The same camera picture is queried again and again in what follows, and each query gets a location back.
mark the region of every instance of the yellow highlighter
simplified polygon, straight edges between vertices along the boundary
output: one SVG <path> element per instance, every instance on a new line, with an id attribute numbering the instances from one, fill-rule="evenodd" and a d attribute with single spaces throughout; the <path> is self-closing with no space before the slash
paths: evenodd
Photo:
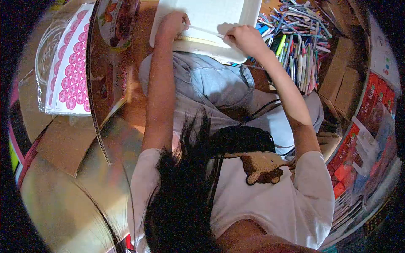
<path id="1" fill-rule="evenodd" d="M 286 35 L 283 35 L 283 37 L 281 38 L 279 47 L 277 48 L 277 51 L 276 51 L 276 57 L 277 57 L 277 59 L 278 59 L 278 57 L 280 56 L 281 50 L 283 49 L 284 43 L 285 43 L 285 41 L 286 41 L 286 37 L 287 37 Z"/>

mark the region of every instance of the white plastic tray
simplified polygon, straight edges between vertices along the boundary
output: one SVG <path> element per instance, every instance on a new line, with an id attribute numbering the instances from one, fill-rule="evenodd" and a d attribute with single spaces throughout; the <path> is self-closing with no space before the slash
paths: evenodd
<path id="1" fill-rule="evenodd" d="M 154 46 L 162 17 L 174 10 L 187 13 L 193 26 L 225 35 L 233 26 L 255 26 L 261 2 L 261 0 L 160 0 L 149 43 L 151 47 Z M 223 64 L 246 61 L 246 56 L 239 49 L 230 47 L 220 37 L 192 28 L 184 31 L 182 35 L 207 42 L 177 40 L 173 46 L 175 51 L 208 55 Z"/>

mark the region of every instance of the person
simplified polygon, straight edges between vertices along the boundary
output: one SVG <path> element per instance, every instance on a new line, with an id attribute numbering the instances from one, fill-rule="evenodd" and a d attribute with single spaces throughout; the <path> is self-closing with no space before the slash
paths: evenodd
<path id="1" fill-rule="evenodd" d="M 277 95 L 254 89 L 246 66 L 173 52 L 176 35 L 189 25 L 185 13 L 165 16 L 153 54 L 139 70 L 147 96 L 146 127 L 127 208 L 136 252 L 314 252 L 329 234 L 334 210 L 315 133 L 323 120 L 317 94 L 303 98 L 251 26 L 232 28 L 225 40 L 257 59 Z M 281 106 L 252 117 L 277 99 Z M 224 113 L 241 109 L 250 113 L 248 120 Z M 276 153 L 294 148 L 294 182 L 289 168 L 281 166 L 278 183 L 248 185 L 241 158 L 224 159 L 213 148 L 223 145 L 213 138 L 216 133 L 235 128 L 243 132 L 223 139 L 232 147 L 245 146 L 250 132 L 259 129 L 260 136 L 271 135 Z M 172 151 L 173 137 L 179 138 L 177 151 Z M 253 148 L 238 148 L 267 151 L 262 147 L 272 142 L 263 139 L 253 138 L 248 143 Z"/>

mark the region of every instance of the light blue jeans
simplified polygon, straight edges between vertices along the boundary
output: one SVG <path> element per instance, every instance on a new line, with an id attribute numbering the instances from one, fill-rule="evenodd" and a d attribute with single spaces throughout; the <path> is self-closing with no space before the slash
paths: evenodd
<path id="1" fill-rule="evenodd" d="M 146 96 L 151 58 L 152 55 L 147 56 L 139 68 L 139 80 Z M 219 109 L 244 107 L 252 114 L 266 103 L 279 98 L 277 94 L 254 89 L 253 77 L 246 66 L 225 66 L 205 55 L 173 52 L 173 69 L 176 86 L 173 131 L 178 136 L 186 114 L 193 117 L 202 107 L 211 114 L 211 133 L 214 133 L 220 128 L 240 124 L 221 113 Z M 324 119 L 321 101 L 315 92 L 305 96 L 304 100 L 315 132 L 318 132 Z M 285 154 L 294 147 L 292 130 L 282 106 L 259 114 L 246 125 L 269 131 L 278 154 Z"/>

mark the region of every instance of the pile of markers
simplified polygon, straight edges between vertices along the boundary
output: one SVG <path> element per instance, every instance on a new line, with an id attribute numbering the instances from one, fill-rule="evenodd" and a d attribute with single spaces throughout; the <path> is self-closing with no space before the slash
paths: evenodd
<path id="1" fill-rule="evenodd" d="M 273 10 L 269 17 L 259 15 L 256 29 L 302 94 L 308 95 L 318 89 L 318 71 L 330 53 L 329 23 L 309 1 L 297 4 L 288 0 Z M 253 66 L 258 64 L 255 59 L 251 61 Z"/>

